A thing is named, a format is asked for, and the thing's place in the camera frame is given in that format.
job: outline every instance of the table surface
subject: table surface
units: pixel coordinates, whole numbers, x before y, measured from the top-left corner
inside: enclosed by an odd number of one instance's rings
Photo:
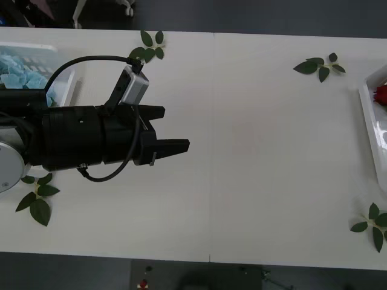
[[[141,45],[138,31],[0,34],[69,58],[127,56]],[[144,68],[143,103],[165,106],[157,135],[190,139],[188,153],[128,166],[103,184],[59,172],[47,228],[15,213],[28,193],[19,184],[0,200],[0,251],[387,269],[387,250],[350,232],[372,202],[387,208],[356,91],[387,63],[387,40],[173,32],[166,40],[164,60]],[[292,70],[332,52],[348,74],[320,83]],[[73,103],[104,103],[122,67],[77,65]]]

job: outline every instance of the dark floor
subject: dark floor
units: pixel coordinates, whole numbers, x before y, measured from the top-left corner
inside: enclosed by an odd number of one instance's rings
[[[387,37],[384,0],[137,0],[133,19],[112,2],[88,0],[83,28]]]
[[[267,270],[286,289],[387,289],[385,271],[21,253],[0,253],[0,261],[0,289],[4,290],[136,290],[143,279],[149,290],[284,290],[262,281],[261,273]]]

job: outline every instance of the blue object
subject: blue object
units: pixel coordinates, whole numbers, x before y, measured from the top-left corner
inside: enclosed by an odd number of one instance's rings
[[[37,71],[25,69],[23,62],[16,56],[0,55],[0,83],[7,89],[43,89],[48,80]],[[55,92],[51,87],[47,94],[47,106],[55,101]]]
[[[2,74],[1,81],[7,89],[22,89],[20,78],[16,74]]]

